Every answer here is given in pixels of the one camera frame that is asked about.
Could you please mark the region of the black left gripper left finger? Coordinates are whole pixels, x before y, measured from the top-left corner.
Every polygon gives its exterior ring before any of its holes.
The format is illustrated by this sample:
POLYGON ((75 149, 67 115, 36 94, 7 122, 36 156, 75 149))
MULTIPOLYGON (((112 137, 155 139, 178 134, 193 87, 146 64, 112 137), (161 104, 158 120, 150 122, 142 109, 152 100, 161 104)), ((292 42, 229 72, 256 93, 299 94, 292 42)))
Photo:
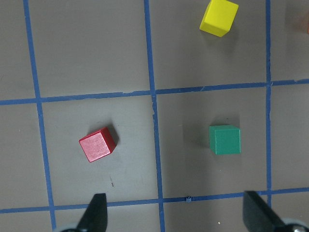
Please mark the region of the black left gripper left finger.
POLYGON ((105 232, 108 224, 107 199, 105 193, 97 193, 90 201, 80 219, 78 232, 105 232))

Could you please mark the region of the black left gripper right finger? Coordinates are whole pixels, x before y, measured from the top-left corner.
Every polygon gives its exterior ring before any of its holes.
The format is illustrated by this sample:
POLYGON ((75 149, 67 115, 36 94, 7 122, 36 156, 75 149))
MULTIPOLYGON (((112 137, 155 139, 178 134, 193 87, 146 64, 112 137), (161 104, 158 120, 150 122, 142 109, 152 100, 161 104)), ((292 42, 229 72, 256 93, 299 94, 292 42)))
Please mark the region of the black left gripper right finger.
POLYGON ((285 223, 255 191, 243 194, 243 222, 249 232, 279 232, 285 223))

